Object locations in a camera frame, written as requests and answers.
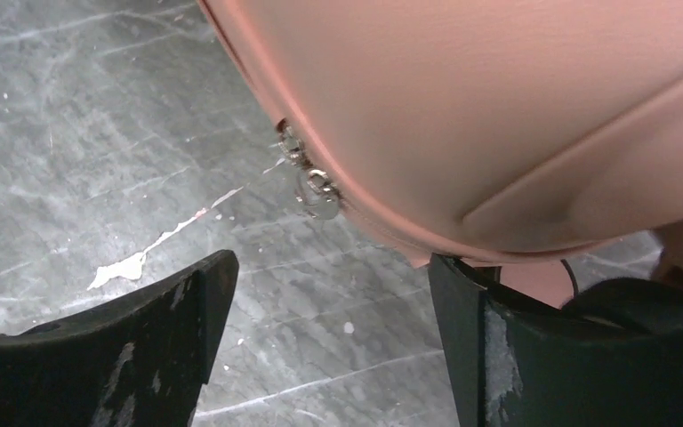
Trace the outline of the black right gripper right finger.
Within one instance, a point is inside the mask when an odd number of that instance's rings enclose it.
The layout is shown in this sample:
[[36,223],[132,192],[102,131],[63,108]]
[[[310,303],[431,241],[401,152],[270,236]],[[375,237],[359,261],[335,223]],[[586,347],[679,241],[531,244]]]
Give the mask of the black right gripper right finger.
[[428,277],[461,426],[683,426],[683,291],[613,278],[551,307],[435,255]]

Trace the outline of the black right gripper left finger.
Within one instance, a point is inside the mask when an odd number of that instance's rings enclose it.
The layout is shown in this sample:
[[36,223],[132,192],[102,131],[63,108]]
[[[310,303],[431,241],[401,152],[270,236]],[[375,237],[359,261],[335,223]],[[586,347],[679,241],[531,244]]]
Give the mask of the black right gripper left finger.
[[189,426],[236,290],[230,250],[89,310],[0,334],[0,426]]

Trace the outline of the pink hard-shell suitcase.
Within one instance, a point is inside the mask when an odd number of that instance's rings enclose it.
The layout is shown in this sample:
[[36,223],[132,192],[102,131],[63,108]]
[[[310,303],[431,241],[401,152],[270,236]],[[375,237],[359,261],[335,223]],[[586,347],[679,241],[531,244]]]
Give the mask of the pink hard-shell suitcase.
[[559,306],[564,258],[650,231],[683,289],[683,1],[200,6],[338,215],[414,266],[497,267]]

